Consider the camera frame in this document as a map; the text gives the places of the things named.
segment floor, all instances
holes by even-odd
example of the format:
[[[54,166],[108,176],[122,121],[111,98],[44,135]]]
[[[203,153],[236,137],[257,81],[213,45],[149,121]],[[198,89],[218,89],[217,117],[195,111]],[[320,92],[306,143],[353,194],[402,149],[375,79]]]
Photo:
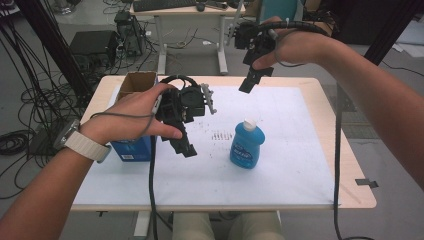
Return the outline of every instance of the floor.
[[[43,56],[38,38],[26,20],[19,14],[12,18],[18,32],[29,43],[35,54]],[[60,25],[60,28],[68,43],[77,31],[114,29],[111,25],[100,27]],[[148,28],[152,31],[152,39],[154,39],[154,27],[150,25]],[[194,31],[194,29],[170,31],[165,41],[170,43],[187,42]],[[204,41],[211,43],[217,41],[214,31],[214,29],[199,29],[196,37],[186,48],[170,49],[166,74],[218,76],[215,46],[214,44],[204,44]],[[367,50],[367,46],[352,46],[352,48],[361,54]],[[245,52],[236,50],[233,46],[226,46],[225,50],[229,75],[245,76],[248,67],[241,63]],[[25,87],[16,69],[11,67],[10,58],[2,47],[0,56],[0,134],[5,134],[24,128],[18,121],[17,115],[22,106],[20,96]],[[141,69],[155,70],[156,59],[157,55],[151,55]],[[424,74],[423,58],[412,58],[406,53],[391,50],[384,62],[393,67],[403,67]],[[52,71],[55,70],[56,66],[51,65]],[[135,64],[132,67],[123,68],[118,71],[118,74],[136,70],[137,67],[138,65]],[[403,79],[406,84],[424,95],[424,77],[422,75],[407,70],[391,69],[385,64],[382,64],[381,67]],[[335,80],[318,66],[276,67],[273,75],[317,78],[326,89],[330,101],[333,97],[331,89],[334,89]],[[29,107],[23,107],[20,119],[26,122],[29,112]],[[366,125],[366,120],[360,115],[350,119],[358,116],[360,118],[358,121]],[[340,211],[339,225],[342,236],[366,236],[385,240],[424,240],[424,192],[399,165],[378,136],[369,133],[369,129],[366,130],[367,133],[358,134],[357,132],[363,131],[363,129],[348,129],[349,122],[345,122],[345,126],[346,132],[352,132],[347,134],[349,143],[365,176],[370,180],[377,181],[379,187],[372,190],[378,203],[376,208]],[[19,160],[19,157],[19,155],[0,156],[0,197],[14,195],[19,191],[19,187],[24,187],[40,170],[36,161],[24,163],[24,160]],[[7,210],[13,199],[14,197],[0,200],[0,215]],[[291,210],[280,213],[286,239],[336,239],[332,211]],[[169,213],[161,214],[164,218],[168,218]],[[221,215],[211,214],[216,239],[219,240],[226,239],[227,231],[231,226],[231,220],[225,220]],[[133,212],[71,212],[61,239],[133,239],[135,217]],[[159,237],[160,239],[171,239],[171,232],[161,223],[159,223]]]

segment bottle cap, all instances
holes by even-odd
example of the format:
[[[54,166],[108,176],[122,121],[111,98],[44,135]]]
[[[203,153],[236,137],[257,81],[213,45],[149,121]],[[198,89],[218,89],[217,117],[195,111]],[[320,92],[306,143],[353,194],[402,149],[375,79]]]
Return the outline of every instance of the bottle cap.
[[[255,128],[256,128],[255,120],[249,119],[249,118],[244,119],[243,128],[244,128],[244,130],[249,131],[249,132],[255,130]]]

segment blue bottle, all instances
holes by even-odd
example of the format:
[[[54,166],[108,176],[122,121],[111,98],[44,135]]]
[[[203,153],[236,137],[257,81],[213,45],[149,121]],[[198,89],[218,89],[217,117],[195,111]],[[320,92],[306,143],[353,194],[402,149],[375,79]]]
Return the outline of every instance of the blue bottle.
[[[260,145],[264,141],[265,135],[256,126],[256,122],[245,119],[236,126],[236,135],[230,151],[231,161],[242,168],[254,168],[259,159]]]

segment box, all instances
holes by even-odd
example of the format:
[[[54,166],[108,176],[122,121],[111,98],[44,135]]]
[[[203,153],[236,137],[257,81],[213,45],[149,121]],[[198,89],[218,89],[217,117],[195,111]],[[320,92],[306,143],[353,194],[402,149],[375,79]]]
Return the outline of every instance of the box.
[[[134,93],[149,90],[158,82],[156,72],[129,72],[119,89],[116,100]],[[144,136],[138,140],[126,140],[111,142],[118,156],[124,162],[142,162],[151,160],[150,136]]]

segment right hand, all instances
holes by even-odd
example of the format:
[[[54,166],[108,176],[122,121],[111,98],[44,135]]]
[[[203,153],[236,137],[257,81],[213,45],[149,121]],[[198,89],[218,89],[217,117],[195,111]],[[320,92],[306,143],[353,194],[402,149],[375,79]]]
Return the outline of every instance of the right hand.
[[[263,23],[279,22],[279,17],[272,17]],[[253,68],[256,70],[271,67],[277,63],[275,51],[279,61],[292,64],[316,63],[325,43],[331,42],[331,38],[318,33],[293,31],[293,29],[275,29],[278,35],[286,35],[280,39],[278,49],[258,58],[253,62]]]

